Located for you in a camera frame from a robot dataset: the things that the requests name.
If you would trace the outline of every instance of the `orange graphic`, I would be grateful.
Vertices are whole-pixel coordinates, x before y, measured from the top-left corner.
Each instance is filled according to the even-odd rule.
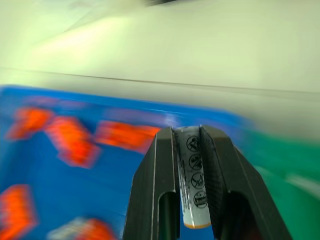
[[[111,229],[102,221],[90,219],[83,232],[75,240],[116,240]]]
[[[99,152],[89,131],[74,117],[57,116],[45,131],[71,166],[89,168]]]
[[[16,122],[9,130],[9,139],[25,139],[40,131],[53,116],[50,110],[37,107],[20,108],[16,114]]]
[[[102,121],[97,128],[96,142],[144,153],[160,128]]]
[[[17,240],[37,223],[27,185],[13,185],[0,196],[3,229],[0,240]]]

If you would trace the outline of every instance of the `blurred background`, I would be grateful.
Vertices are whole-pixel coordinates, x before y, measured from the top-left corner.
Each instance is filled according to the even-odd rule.
[[[0,84],[217,107],[245,116],[255,125],[246,157],[279,197],[278,206],[296,199],[281,213],[287,221],[309,219],[316,226],[320,2],[159,3],[0,0]],[[288,184],[287,192],[281,184]],[[290,218],[292,208],[309,203],[309,210]],[[320,236],[315,228],[306,231]],[[295,234],[308,239],[301,230]]]

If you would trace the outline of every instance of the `white wall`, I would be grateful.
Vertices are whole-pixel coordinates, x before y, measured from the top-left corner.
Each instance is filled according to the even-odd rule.
[[[181,0],[140,7],[16,50],[15,56],[25,57],[1,62],[69,75],[7,70],[0,81],[222,107],[265,130],[318,139],[319,12],[316,0]],[[36,35],[31,22],[24,35],[18,31],[24,22],[15,23],[21,43]]]

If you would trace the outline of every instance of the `warning symbol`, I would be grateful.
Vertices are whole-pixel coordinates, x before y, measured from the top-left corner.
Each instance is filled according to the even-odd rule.
[[[200,170],[202,168],[202,161],[201,161],[201,156],[200,154],[193,154],[189,158],[189,166],[193,170]]]
[[[191,152],[198,152],[200,150],[200,141],[197,136],[191,136],[188,138],[186,141],[186,147],[191,151]]]
[[[204,175],[201,172],[193,174],[191,184],[195,189],[202,189],[205,186]]]
[[[208,204],[207,194],[205,191],[198,191],[193,197],[193,202],[196,207],[204,209]]]

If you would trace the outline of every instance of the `white battery label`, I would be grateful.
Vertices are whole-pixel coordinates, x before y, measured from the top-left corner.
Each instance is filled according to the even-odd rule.
[[[183,127],[174,132],[180,151],[177,160],[183,223],[190,229],[208,227],[211,220],[200,152],[200,129]]]

